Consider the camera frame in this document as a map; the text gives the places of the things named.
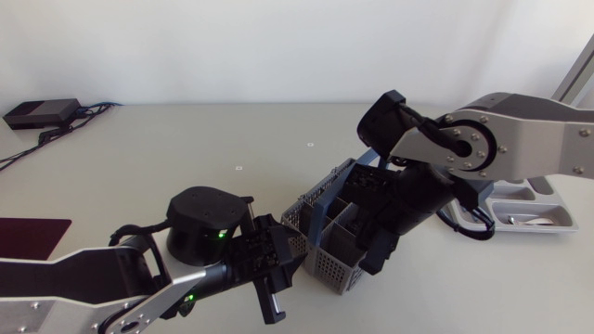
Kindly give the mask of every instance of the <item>router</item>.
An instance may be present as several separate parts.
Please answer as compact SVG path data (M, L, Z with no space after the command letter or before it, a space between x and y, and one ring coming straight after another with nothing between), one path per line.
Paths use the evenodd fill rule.
M3 119L13 130L64 127L74 121L76 110L80 107L76 98L27 101L19 104Z

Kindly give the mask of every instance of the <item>gray mesh basket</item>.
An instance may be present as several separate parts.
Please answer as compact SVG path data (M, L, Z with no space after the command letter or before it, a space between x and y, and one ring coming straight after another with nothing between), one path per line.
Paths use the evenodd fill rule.
M352 289L363 274L358 263L365 253L355 246L355 235L348 228L356 217L357 207L335 198L324 217L319 246L312 244L307 234L317 199L354 163L355 160L349 159L333 169L281 217L282 224L301 233L298 238L291 238L290 244L295 254L307 252L302 264L305 271L340 294Z

